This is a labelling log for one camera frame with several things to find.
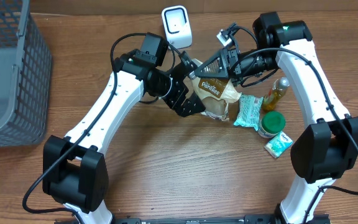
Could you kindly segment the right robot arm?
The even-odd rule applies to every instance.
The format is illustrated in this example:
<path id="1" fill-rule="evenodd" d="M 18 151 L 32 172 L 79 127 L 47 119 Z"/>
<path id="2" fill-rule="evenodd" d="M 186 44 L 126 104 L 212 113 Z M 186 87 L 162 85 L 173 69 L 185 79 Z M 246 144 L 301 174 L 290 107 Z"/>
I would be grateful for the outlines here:
<path id="1" fill-rule="evenodd" d="M 229 55 L 236 27 L 218 34 L 222 49 L 200 65 L 192 77 L 239 79 L 282 70 L 298 100 L 305 129 L 291 147 L 295 178 L 287 196 L 271 215 L 246 215 L 246 223 L 329 223 L 313 212 L 323 194 L 353 168 L 358 159 L 358 117 L 351 116 L 331 88 L 303 21 L 282 22 L 276 12 L 260 15 L 252 25 L 257 48 Z"/>

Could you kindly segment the green lid white jar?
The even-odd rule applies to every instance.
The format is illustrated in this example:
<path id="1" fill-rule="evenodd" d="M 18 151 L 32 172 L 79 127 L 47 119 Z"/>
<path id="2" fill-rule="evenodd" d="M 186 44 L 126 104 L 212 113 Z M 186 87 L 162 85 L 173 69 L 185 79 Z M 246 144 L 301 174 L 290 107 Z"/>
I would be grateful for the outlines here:
<path id="1" fill-rule="evenodd" d="M 273 138 L 284 129 L 286 120 L 284 115 L 277 111 L 270 111 L 259 121 L 257 133 L 263 138 Z"/>

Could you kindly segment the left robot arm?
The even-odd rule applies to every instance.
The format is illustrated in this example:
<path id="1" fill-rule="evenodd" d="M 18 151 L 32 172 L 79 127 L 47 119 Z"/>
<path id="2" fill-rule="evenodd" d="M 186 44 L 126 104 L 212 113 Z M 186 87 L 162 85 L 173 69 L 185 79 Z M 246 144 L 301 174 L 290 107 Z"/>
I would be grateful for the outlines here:
<path id="1" fill-rule="evenodd" d="M 193 76 L 195 61 L 159 35 L 142 36 L 139 49 L 111 57 L 108 84 L 85 117 L 64 138 L 50 136 L 44 145 L 42 190 L 78 223 L 113 222 L 104 202 L 109 186 L 106 152 L 128 112 L 146 93 L 182 117 L 205 109 L 196 93 L 187 97 L 183 82 Z"/>

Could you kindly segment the yellow liquid bottle silver cap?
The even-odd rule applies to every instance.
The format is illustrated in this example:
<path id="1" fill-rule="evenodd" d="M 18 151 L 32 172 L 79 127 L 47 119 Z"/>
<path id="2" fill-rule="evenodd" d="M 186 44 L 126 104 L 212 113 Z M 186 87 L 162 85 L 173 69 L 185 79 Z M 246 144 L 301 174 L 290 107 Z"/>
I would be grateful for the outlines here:
<path id="1" fill-rule="evenodd" d="M 287 77 L 281 77 L 275 80 L 270 91 L 264 96 L 262 109 L 264 111 L 273 111 L 278 101 L 284 97 L 289 87 L 290 82 Z"/>

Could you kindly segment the snack packet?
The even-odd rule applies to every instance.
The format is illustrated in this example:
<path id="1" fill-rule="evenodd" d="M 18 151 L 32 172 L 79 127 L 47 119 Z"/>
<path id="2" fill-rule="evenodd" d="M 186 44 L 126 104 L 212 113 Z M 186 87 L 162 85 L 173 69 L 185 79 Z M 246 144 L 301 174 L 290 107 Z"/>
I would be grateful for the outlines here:
<path id="1" fill-rule="evenodd" d="M 196 77 L 190 73 L 191 84 L 205 106 L 201 114 L 220 121 L 229 121 L 228 106 L 235 103 L 241 94 L 230 80 Z"/>

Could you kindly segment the teal tissue pack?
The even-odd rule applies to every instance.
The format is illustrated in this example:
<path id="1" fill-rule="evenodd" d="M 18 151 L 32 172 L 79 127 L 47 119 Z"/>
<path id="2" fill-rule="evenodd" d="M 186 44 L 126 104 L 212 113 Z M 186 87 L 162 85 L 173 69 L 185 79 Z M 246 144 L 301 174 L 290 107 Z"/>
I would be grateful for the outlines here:
<path id="1" fill-rule="evenodd" d="M 281 131 L 264 146 L 264 149 L 269 152 L 272 157 L 278 158 L 292 144 L 293 140 L 287 134 Z"/>
<path id="2" fill-rule="evenodd" d="M 241 95 L 239 98 L 239 112 L 234 122 L 235 126 L 259 129 L 260 109 L 263 98 L 253 95 Z"/>

